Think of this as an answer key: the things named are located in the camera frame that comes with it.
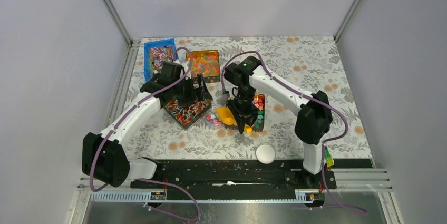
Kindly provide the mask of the clear plastic jar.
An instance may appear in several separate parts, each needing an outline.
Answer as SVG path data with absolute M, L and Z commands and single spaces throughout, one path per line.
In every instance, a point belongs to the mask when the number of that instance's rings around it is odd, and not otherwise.
M 224 127 L 223 122 L 221 121 L 220 117 L 218 116 L 215 109 L 210 109 L 205 113 L 205 123 L 206 126 L 210 129 L 217 130 Z

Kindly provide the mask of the orange plastic scoop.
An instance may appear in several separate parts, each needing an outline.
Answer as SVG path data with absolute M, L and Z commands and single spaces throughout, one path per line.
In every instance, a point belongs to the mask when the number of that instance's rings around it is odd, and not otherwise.
M 233 116 L 230 108 L 228 108 L 228 107 L 217 108 L 216 114 L 225 126 L 230 127 L 233 130 L 237 130 L 241 134 L 243 134 L 243 133 L 252 134 L 253 129 L 248 124 L 243 123 L 241 130 L 240 130 L 240 128 L 237 124 L 236 118 Z

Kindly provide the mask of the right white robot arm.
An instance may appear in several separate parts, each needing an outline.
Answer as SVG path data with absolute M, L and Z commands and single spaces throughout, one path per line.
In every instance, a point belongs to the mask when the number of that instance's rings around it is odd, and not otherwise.
M 256 91 L 260 90 L 286 106 L 295 116 L 294 132 L 303 142 L 302 174 L 304 185 L 315 188 L 323 182 L 322 137 L 329 131 L 333 120 L 327 95 L 318 91 L 305 92 L 270 73 L 261 59 L 254 56 L 240 63 L 228 62 L 222 71 L 222 80 L 227 80 L 237 89 L 237 95 L 226 103 L 239 133 L 253 126 L 259 108 L 253 104 Z

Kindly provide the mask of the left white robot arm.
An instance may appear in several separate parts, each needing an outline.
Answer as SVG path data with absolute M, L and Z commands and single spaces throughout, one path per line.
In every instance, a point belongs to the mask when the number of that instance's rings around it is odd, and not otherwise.
M 171 101 L 189 108 L 211 101 L 205 77 L 193 77 L 191 66 L 165 62 L 161 71 L 146 81 L 140 92 L 114 122 L 100 133 L 88 133 L 82 142 L 81 170 L 91 180 L 119 187 L 128 180 L 143 179 L 152 188 L 163 183 L 162 171 L 149 158 L 128 159 L 124 148 L 146 122 Z

